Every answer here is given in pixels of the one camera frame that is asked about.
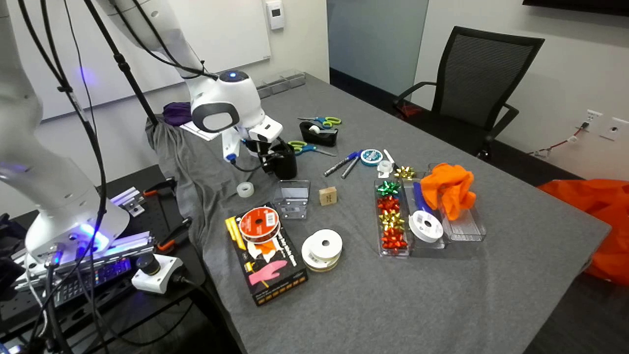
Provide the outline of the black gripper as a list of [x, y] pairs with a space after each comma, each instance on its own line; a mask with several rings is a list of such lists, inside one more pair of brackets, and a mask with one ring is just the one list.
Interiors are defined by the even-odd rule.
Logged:
[[279, 150], [281, 142], [269, 142], [265, 138], [249, 138], [246, 148], [259, 159], [261, 165], [271, 161], [271, 156]]

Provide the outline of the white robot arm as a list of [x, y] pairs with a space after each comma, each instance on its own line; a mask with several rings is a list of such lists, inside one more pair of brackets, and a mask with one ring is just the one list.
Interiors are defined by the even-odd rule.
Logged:
[[[59, 250], [102, 250], [126, 230], [130, 215], [106, 201], [73, 161], [37, 142], [41, 102], [19, 61], [10, 2], [0, 0], [0, 175], [37, 207], [25, 252], [47, 262]], [[263, 112], [246, 73], [204, 69], [167, 0], [84, 2], [108, 14], [132, 43], [175, 67], [189, 91], [190, 122], [222, 140], [228, 163], [244, 144], [271, 144], [281, 136], [283, 126]]]

